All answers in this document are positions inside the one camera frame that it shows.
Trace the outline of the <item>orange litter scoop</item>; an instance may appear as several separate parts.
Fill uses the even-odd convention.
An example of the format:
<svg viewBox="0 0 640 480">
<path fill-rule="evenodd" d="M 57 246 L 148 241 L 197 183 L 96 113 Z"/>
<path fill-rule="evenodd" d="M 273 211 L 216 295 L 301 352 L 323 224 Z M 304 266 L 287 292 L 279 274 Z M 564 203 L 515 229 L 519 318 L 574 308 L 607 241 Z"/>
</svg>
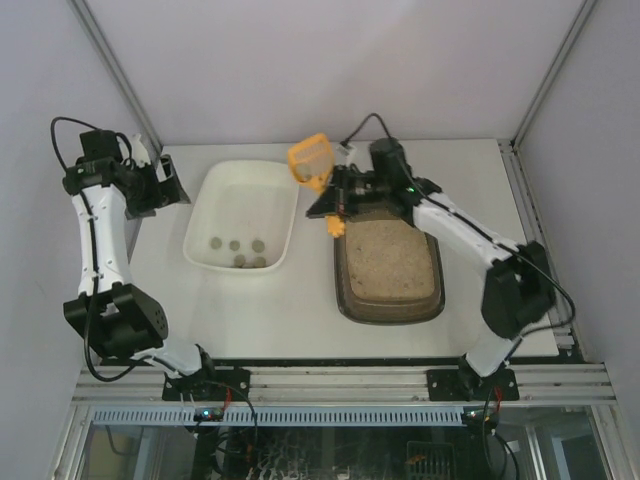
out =
<svg viewBox="0 0 640 480">
<path fill-rule="evenodd" d="M 328 192 L 335 157 L 324 133 L 314 134 L 290 147 L 287 163 L 289 172 L 300 186 L 313 191 L 317 198 L 323 192 Z M 300 181 L 296 174 L 296 167 L 300 164 L 307 164 L 311 170 L 312 178 L 307 182 Z"/>
</svg>

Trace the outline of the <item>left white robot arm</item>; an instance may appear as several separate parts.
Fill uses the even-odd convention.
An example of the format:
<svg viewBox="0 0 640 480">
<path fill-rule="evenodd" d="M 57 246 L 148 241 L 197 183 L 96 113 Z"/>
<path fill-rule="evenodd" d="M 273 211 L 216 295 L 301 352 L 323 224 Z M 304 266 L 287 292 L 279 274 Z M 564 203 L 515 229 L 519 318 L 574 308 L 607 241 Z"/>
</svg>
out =
<svg viewBox="0 0 640 480">
<path fill-rule="evenodd" d="M 125 223 L 190 201 L 170 156 L 153 162 L 139 136 L 90 128 L 83 154 L 66 168 L 80 230 L 82 271 L 76 299 L 63 305 L 86 356 L 154 365 L 170 378 L 203 377 L 213 369 L 205 350 L 169 332 L 161 304 L 135 286 Z"/>
</svg>

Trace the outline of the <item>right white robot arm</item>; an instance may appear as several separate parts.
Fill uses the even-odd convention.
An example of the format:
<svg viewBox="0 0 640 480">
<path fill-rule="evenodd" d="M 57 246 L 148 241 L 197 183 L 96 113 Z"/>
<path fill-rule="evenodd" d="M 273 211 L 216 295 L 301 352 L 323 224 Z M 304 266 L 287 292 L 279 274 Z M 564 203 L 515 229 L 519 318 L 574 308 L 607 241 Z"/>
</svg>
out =
<svg viewBox="0 0 640 480">
<path fill-rule="evenodd" d="M 386 137 L 369 146 L 372 168 L 338 165 L 323 134 L 287 154 L 301 185 L 316 192 L 309 219 L 323 218 L 330 235 L 345 235 L 366 208 L 381 206 L 408 226 L 445 243 L 467 260 L 483 282 L 481 316 L 486 325 L 460 360 L 459 377 L 471 391 L 500 370 L 539 321 L 555 306 L 558 290 L 545 248 L 504 238 L 459 209 L 434 182 L 414 176 L 400 142 Z"/>
</svg>

